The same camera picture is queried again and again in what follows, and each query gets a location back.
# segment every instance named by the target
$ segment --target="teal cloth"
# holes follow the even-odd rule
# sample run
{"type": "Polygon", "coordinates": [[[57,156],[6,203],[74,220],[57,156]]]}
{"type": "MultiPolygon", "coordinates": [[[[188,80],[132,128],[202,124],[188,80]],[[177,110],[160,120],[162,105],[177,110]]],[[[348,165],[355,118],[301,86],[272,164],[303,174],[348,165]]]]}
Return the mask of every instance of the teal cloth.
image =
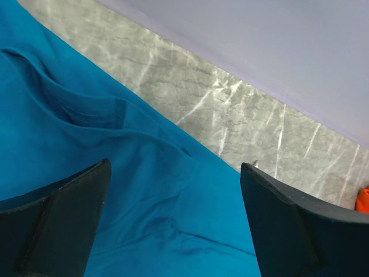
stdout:
{"type": "Polygon", "coordinates": [[[0,22],[0,200],[109,158],[85,276],[260,276],[238,172],[16,1],[0,22]]]}

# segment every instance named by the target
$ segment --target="orange object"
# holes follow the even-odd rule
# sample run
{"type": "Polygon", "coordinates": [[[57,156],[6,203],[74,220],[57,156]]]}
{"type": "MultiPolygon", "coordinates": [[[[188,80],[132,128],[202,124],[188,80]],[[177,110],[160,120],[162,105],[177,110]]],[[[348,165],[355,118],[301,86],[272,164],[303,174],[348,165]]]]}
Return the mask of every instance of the orange object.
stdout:
{"type": "Polygon", "coordinates": [[[369,188],[362,189],[357,194],[355,210],[369,214],[369,188]]]}

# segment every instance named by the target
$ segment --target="purple wall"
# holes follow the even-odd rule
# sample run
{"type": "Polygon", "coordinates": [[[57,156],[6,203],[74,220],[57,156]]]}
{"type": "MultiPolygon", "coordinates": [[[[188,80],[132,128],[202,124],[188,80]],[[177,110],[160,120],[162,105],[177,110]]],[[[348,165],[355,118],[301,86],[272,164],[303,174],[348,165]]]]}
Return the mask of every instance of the purple wall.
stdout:
{"type": "Polygon", "coordinates": [[[98,1],[369,147],[369,1],[98,1]]]}

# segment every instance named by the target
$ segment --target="blue fabric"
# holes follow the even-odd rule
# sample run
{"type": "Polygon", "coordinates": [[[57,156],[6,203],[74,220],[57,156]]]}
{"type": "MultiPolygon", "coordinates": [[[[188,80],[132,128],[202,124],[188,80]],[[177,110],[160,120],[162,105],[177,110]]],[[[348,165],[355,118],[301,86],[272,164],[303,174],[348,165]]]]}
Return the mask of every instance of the blue fabric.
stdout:
{"type": "Polygon", "coordinates": [[[239,173],[16,1],[0,23],[0,200],[109,158],[86,276],[260,276],[239,173]]]}

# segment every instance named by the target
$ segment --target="marble tile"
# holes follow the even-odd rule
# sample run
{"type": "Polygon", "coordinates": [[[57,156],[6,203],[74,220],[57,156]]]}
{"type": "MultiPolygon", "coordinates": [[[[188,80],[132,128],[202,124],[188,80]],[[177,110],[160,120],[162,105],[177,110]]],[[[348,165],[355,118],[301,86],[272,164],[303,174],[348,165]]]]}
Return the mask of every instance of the marble tile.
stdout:
{"type": "Polygon", "coordinates": [[[353,208],[369,151],[92,0],[20,0],[46,27],[235,169],[353,208]]]}

